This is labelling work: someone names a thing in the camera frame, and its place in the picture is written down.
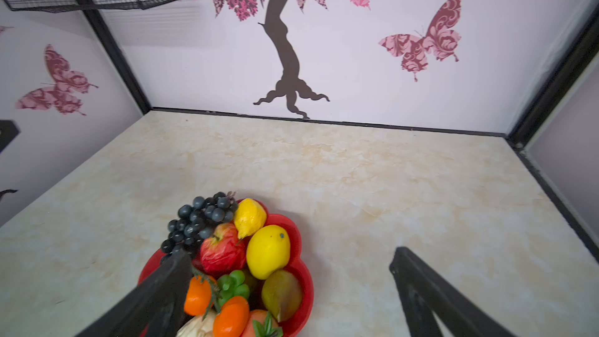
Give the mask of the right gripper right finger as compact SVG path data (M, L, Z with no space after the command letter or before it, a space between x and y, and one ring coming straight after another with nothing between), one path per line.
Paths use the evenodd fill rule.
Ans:
M454 336L512 335L408 247L396 249L389 271L410 335L442 336L438 320Z

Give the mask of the brown green fig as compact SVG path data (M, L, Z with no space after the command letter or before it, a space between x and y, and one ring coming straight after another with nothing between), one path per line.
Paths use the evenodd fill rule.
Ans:
M278 270L265 280L261 299L274 319L283 322L299 310L304 293L299 280L291 272Z

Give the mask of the red strawberry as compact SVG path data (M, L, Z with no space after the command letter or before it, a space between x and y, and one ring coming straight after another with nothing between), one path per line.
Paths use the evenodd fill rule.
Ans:
M266 310L253 310L241 337L282 337L283 331L277 321Z

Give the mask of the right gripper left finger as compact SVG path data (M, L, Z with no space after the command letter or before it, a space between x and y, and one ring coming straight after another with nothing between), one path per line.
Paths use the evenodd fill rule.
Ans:
M192 279L190 255L174 254L101 318L85 336L175 336Z

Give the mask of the cream white pear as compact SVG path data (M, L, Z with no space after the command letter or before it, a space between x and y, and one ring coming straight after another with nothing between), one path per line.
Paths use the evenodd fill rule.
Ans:
M176 337L214 337L214 323L216 313L210 310L204 317L198 315L193 317L176 334Z

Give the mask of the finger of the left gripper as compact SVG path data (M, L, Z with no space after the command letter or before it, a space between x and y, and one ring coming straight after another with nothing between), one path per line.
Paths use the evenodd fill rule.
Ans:
M0 132L0 152L3 152L20 134L20 129L12 120L1 120Z

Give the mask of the red flower-shaped bowl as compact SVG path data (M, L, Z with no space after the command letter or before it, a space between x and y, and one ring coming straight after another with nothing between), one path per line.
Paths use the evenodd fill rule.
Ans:
M296 226L296 223L285 215L271 213L268 207L259 200L256 200L263 209L265 209L267 219L266 226L276 225L284 228L290 235L291 252L290 262L285 268L298 280L303 291L302 303L298 311L287 321L279 324L282 327L283 336L298 336L302 329L307 324L314 305L314 282L310 274L310 270L302 260L301 254L303 242L301 232ZM165 256L160 249L154 252L148 259L147 263L140 272L137 285L141 284L149 275L151 275L160 266L161 259ZM259 281L255 290L252 292L249 306L251 310L262 308L263 302L261 299L261 290L264 281Z

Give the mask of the dark mangosteen green leaves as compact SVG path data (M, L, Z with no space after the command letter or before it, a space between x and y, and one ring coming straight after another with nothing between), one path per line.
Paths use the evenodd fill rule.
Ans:
M217 285L219 288L217 302L222 307L235 296L241 296L245 300L250 300L252 293L258 286L258 280L245 268L221 276L217 280Z

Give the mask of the small yellow fruit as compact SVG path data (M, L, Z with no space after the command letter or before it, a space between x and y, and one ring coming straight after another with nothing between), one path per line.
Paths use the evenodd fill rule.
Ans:
M258 201L251 198L243 199L233 220L238 239L243 240L254 235L265 225L267 216L266 210Z

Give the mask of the dark grape bunch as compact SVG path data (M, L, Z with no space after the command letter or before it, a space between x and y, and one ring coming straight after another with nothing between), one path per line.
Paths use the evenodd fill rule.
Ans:
M238 241L233 224L238 203L236 194L219 191L212 196L197 196L179 208L167 225L168 236L160 246L160 260L185 252L201 263L226 243Z

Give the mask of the yellow lemon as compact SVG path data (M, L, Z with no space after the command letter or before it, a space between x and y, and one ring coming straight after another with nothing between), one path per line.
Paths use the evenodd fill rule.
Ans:
M246 250L246 263L254 278L266 280L272 273L288 265L290 254L288 232L281 226L265 226L251 237Z

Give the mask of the orange tangerine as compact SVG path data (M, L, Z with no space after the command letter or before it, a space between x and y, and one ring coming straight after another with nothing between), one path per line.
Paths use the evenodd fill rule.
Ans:
M213 324L214 337L240 337L250 316L248 301L242 296L234 296L221 308Z
M184 312L187 315L193 317L203 316L206 310L212 305L212 288L210 282L215 282L212 276L208 276L207 279L193 277L190 280L184 304Z

